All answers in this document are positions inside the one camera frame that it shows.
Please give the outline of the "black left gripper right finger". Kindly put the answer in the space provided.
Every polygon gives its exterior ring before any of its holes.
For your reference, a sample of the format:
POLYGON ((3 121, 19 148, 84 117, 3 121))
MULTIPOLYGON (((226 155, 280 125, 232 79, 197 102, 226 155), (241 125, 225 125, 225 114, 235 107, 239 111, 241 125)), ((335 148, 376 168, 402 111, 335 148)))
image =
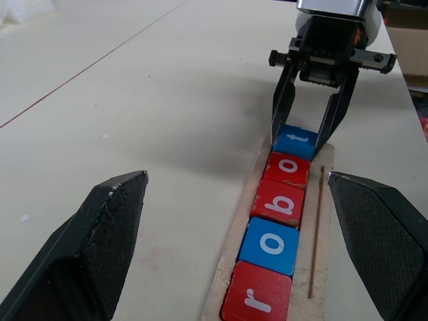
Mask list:
POLYGON ((346 249, 383 321, 428 321, 428 220, 396 188, 332 171, 346 249))

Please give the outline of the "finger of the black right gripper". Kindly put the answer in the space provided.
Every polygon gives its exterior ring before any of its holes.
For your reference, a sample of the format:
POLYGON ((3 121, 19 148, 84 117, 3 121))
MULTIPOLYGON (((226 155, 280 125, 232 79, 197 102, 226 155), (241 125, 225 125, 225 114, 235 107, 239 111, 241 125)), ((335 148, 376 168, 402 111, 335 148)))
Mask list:
POLYGON ((272 134, 271 142, 275 143, 280 131, 286 124, 292 104, 295 99, 295 79, 297 67, 293 62, 286 62, 280 80, 276 86, 272 108, 272 134))
POLYGON ((343 120, 350 104, 359 75, 358 68, 346 68, 339 91, 330 96, 315 142, 315 149, 321 149, 343 120))

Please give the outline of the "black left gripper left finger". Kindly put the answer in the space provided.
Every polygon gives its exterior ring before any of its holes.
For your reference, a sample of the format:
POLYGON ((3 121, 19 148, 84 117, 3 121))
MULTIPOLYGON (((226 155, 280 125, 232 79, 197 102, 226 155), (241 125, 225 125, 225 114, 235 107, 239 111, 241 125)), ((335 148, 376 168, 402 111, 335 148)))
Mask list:
POLYGON ((134 255, 146 171, 104 181, 0 303, 0 321, 112 321, 134 255))

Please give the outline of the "blue letter tile t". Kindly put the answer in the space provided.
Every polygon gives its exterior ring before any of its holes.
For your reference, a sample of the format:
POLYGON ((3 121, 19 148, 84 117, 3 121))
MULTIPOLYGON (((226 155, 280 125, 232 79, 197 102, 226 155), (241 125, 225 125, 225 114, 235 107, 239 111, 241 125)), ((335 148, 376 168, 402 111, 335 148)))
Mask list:
POLYGON ((314 157, 317 134, 297 126, 286 125, 273 144, 273 151, 292 154, 310 161, 314 157))

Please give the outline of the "red letter tile o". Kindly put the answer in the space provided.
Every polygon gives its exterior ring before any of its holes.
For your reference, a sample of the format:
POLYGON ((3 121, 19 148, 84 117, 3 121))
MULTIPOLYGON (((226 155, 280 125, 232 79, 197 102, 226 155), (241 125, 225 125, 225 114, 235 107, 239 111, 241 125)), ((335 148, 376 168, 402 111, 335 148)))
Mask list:
POLYGON ((310 166, 310 161, 297 156, 271 152, 263 177, 305 190, 310 166))

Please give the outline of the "red letter tile b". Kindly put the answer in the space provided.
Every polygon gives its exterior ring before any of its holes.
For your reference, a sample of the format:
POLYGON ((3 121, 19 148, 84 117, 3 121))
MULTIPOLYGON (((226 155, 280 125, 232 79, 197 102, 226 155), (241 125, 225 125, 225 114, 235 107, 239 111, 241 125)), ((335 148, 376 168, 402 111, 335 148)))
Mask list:
POLYGON ((297 228, 302 218, 305 191, 262 179, 251 208, 251 216, 297 228))

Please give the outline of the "wooden letter tray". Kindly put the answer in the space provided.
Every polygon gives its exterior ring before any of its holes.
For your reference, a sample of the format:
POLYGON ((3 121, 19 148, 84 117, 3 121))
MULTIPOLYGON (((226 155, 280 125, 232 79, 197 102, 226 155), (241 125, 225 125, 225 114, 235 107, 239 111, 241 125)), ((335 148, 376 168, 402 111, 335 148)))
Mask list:
MULTIPOLYGON (((249 225, 251 202, 268 164, 270 138, 265 138, 253 162, 253 170, 241 193, 219 263, 201 309, 200 321, 222 321, 221 309, 238 253, 249 225)), ((332 169, 334 147, 327 144, 310 167, 308 196, 303 205, 302 236, 297 251, 297 270, 291 286, 291 298, 286 318, 282 321, 328 321, 326 317, 326 288, 330 247, 330 218, 332 199, 326 178, 332 169)))

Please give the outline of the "blue letter tile o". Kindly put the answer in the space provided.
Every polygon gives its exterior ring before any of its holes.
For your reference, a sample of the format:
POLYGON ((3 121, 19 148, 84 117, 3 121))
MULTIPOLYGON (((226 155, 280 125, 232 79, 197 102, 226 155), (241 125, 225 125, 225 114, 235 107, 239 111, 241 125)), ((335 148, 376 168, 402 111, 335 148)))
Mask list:
POLYGON ((238 259, 291 277, 299 236, 294 228, 254 217, 247 226, 238 259))

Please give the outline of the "red letter tile r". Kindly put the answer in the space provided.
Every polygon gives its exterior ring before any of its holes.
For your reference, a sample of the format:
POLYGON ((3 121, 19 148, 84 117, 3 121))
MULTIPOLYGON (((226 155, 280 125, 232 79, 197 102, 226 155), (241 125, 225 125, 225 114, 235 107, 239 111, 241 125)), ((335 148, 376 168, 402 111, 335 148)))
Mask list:
POLYGON ((292 279, 239 261, 220 311, 222 321, 286 321, 292 279))

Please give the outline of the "brown cardboard box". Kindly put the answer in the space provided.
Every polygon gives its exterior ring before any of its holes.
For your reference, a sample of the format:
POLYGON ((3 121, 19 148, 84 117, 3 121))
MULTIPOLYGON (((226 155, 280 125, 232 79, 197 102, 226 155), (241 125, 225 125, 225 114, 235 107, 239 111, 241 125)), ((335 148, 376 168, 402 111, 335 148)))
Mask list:
POLYGON ((408 86, 428 92, 428 7, 391 3, 384 21, 408 86))

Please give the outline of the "clear plastic bag with items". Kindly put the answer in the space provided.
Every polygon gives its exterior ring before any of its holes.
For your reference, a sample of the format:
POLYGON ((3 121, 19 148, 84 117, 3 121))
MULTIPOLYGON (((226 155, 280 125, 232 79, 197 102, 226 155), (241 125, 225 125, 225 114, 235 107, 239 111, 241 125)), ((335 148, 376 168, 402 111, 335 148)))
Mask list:
POLYGON ((25 23, 55 10, 54 0, 0 0, 0 25, 25 23))

